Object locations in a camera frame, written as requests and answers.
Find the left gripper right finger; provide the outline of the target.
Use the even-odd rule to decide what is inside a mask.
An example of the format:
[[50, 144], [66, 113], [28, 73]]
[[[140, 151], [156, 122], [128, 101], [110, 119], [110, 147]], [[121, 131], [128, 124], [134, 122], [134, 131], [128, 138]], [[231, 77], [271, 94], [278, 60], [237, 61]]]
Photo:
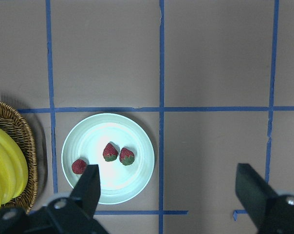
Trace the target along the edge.
[[240, 203], [258, 229], [280, 229], [277, 219], [279, 195], [247, 163], [236, 170], [235, 192]]

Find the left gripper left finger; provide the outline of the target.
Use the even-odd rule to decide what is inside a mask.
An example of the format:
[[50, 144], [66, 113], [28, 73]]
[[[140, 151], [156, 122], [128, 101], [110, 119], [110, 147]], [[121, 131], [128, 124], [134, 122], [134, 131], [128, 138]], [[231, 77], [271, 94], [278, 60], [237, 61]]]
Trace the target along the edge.
[[100, 172], [97, 164], [88, 165], [69, 198], [90, 218], [93, 218], [101, 195]]

